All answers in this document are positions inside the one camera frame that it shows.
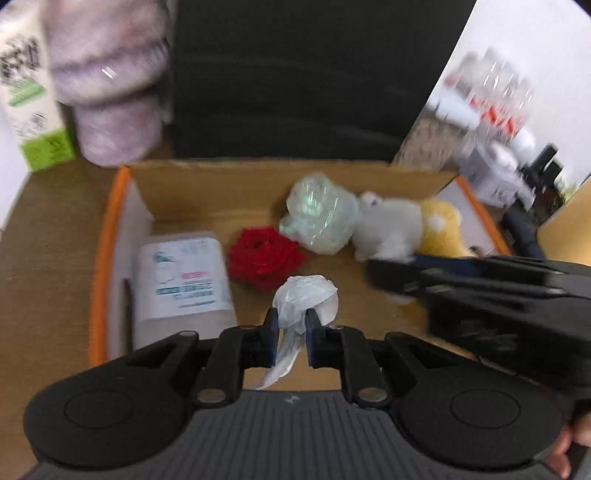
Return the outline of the right human hand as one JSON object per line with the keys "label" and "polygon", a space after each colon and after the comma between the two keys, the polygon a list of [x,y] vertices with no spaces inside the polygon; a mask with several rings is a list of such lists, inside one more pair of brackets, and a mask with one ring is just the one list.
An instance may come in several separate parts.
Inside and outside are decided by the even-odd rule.
{"label": "right human hand", "polygon": [[591,419],[590,414],[587,413],[579,417],[571,425],[565,426],[562,429],[548,458],[549,467],[561,479],[567,479],[572,471],[571,462],[567,456],[568,449],[571,447],[572,443],[589,447],[590,442]]}

